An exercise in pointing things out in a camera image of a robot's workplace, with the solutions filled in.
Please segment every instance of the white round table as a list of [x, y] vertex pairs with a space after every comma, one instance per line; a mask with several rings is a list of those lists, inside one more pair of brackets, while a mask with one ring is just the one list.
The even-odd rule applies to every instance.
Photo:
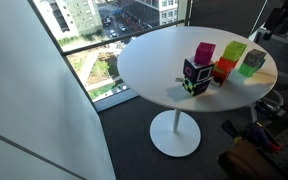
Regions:
[[[191, 96], [182, 83], [175, 81], [184, 77], [184, 60], [195, 55], [200, 42], [216, 44], [212, 56], [215, 62], [233, 40], [247, 44], [247, 48], [222, 87], [210, 84], [203, 94]], [[117, 65], [123, 81], [141, 97], [175, 109], [157, 115], [150, 127], [151, 139], [161, 152], [182, 157], [198, 147], [200, 129], [182, 110], [218, 112], [236, 109], [254, 103], [272, 89], [277, 69], [268, 53], [266, 62], [252, 77], [238, 73], [246, 53], [252, 49], [265, 51], [256, 43], [230, 32], [204, 27], [170, 27], [139, 36], [122, 50]]]

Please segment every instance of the building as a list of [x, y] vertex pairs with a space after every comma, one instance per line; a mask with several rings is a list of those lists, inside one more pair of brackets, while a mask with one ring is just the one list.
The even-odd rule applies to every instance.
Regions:
[[94, 34], [102, 30], [91, 0], [35, 0], [35, 5], [56, 39]]
[[119, 3], [143, 26], [155, 27], [177, 21], [178, 0], [119, 0]]

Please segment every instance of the green cube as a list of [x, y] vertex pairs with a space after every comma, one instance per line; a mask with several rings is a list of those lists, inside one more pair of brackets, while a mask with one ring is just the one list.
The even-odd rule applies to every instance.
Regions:
[[222, 57], [227, 60], [236, 62], [243, 55], [246, 46], [246, 44], [232, 41], [226, 46]]
[[246, 77], [251, 77], [254, 72], [258, 70], [258, 67], [251, 67], [247, 64], [242, 63], [240, 68], [238, 69], [238, 72]]

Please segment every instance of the window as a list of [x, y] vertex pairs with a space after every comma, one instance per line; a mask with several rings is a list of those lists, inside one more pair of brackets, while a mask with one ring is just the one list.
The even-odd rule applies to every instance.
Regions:
[[166, 0], [163, 0], [162, 1], [162, 7], [166, 7], [167, 6], [167, 2], [166, 2]]
[[172, 6], [173, 5], [173, 0], [168, 0], [168, 5]]
[[162, 19], [166, 18], [166, 13], [162, 13]]
[[[171, 13], [170, 10], [164, 12], [156, 10], [159, 6], [165, 8], [169, 4], [174, 5], [173, 0], [132, 0], [128, 1], [129, 6], [121, 9], [119, 9], [119, 0], [113, 1], [110, 6], [103, 6], [102, 3], [93, 0], [61, 0], [59, 2], [62, 8], [59, 8], [54, 0], [51, 3], [48, 0], [28, 1], [32, 2], [30, 4], [33, 6], [35, 4], [34, 9], [39, 10], [38, 16], [41, 16], [43, 24], [48, 26], [47, 29], [50, 30], [54, 43], [58, 43], [61, 55], [66, 57], [95, 106], [96, 103], [103, 102], [102, 100], [106, 101], [106, 97], [127, 92], [129, 89], [123, 83], [116, 67], [120, 51], [133, 40], [133, 38], [123, 39], [123, 36], [167, 25], [170, 21], [167, 19], [168, 16], [172, 17], [173, 21], [175, 14], [173, 7]], [[47, 13], [46, 9], [39, 9], [47, 7], [42, 4], [45, 2], [53, 8], [51, 11], [56, 10], [56, 12]], [[116, 20], [125, 26], [126, 31], [120, 31], [117, 27], [113, 37], [109, 30], [115, 29]], [[91, 61], [90, 53], [96, 54], [95, 59]]]

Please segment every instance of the pink cube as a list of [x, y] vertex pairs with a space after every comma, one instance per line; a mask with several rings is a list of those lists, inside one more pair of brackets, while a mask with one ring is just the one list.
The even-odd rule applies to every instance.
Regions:
[[215, 44], [201, 42], [196, 48], [194, 62], [201, 65], [210, 64], [214, 49]]

